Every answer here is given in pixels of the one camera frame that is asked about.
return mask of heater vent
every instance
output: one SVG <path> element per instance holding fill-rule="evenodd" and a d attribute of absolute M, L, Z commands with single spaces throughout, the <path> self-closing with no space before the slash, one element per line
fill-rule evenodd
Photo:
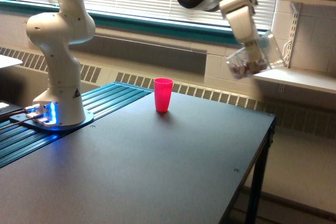
<path fill-rule="evenodd" d="M 153 78 L 136 76 L 119 72 L 116 81 L 153 89 Z M 254 98 L 230 93 L 222 90 L 209 89 L 187 83 L 174 82 L 173 92 L 187 94 L 207 100 L 228 103 L 247 109 L 264 111 L 277 115 L 277 126 L 310 134 L 336 138 L 336 115 L 334 113 L 322 113 L 318 110 L 310 110 L 291 104 L 258 101 Z"/>
<path fill-rule="evenodd" d="M 21 60 L 23 63 L 19 67 L 30 68 L 43 72 L 48 72 L 47 62 L 43 55 L 30 54 L 15 49 L 0 48 L 0 54 Z M 80 79 L 91 83 L 96 83 L 101 68 L 81 64 Z"/>

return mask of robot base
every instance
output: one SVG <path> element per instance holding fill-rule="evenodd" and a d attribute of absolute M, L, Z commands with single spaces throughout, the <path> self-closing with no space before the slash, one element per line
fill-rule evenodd
<path fill-rule="evenodd" d="M 41 131 L 48 131 L 48 132 L 73 132 L 75 130 L 78 130 L 86 125 L 88 125 L 89 123 L 93 122 L 93 113 L 88 111 L 88 110 L 84 110 L 85 113 L 85 120 L 81 123 L 78 124 L 74 124 L 74 125 L 69 125 L 69 126 L 54 126 L 54 127 L 46 127 L 40 123 L 35 122 L 34 120 L 29 120 L 26 122 L 23 122 L 22 125 L 34 129 L 34 130 L 41 130 Z M 19 115 L 15 115 L 15 116 L 11 116 L 9 118 L 9 120 L 13 123 L 17 123 L 17 122 L 22 122 L 24 120 L 27 119 L 27 116 L 25 113 L 19 114 Z"/>

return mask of blue rail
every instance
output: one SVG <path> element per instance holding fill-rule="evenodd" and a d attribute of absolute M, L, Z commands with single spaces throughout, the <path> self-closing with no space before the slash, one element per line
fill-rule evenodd
<path fill-rule="evenodd" d="M 84 108 L 91 111 L 98 120 L 148 94 L 150 89 L 115 82 L 94 89 L 82 95 Z M 0 123 L 0 128 L 12 125 L 10 121 Z M 14 126 L 0 131 L 0 168 L 42 148 L 68 133 L 51 134 Z"/>

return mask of table leg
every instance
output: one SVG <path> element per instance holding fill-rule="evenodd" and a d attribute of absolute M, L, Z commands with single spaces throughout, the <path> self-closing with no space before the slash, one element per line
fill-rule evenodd
<path fill-rule="evenodd" d="M 245 224 L 254 224 L 256 222 L 261 188 L 263 186 L 262 184 L 264 181 L 268 150 L 271 145 L 272 136 L 273 136 L 273 130 L 270 129 L 267 135 L 267 143 L 262 149 L 254 167 L 253 180 L 251 185 Z"/>

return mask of shelf bracket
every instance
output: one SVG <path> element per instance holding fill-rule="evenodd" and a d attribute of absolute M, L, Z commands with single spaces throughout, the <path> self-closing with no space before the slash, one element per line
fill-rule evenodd
<path fill-rule="evenodd" d="M 295 14 L 299 14 L 300 12 L 300 8 L 301 8 L 301 4 L 300 3 L 295 3 L 295 2 L 290 2 L 291 7 L 294 10 Z"/>
<path fill-rule="evenodd" d="M 295 38 L 297 23 L 298 23 L 298 20 L 299 20 L 301 4 L 300 3 L 296 4 L 296 3 L 291 2 L 291 6 L 293 7 L 294 13 L 293 13 L 292 25 L 291 25 L 291 28 L 290 28 L 289 40 L 292 41 L 292 43 L 288 44 L 287 49 L 286 49 L 286 53 L 284 53 L 284 55 L 285 55 L 284 61 L 285 61 L 285 64 L 286 64 L 287 68 L 290 67 L 290 58 L 291 58 L 291 55 L 292 55 L 293 42 L 294 42 L 294 38 Z"/>

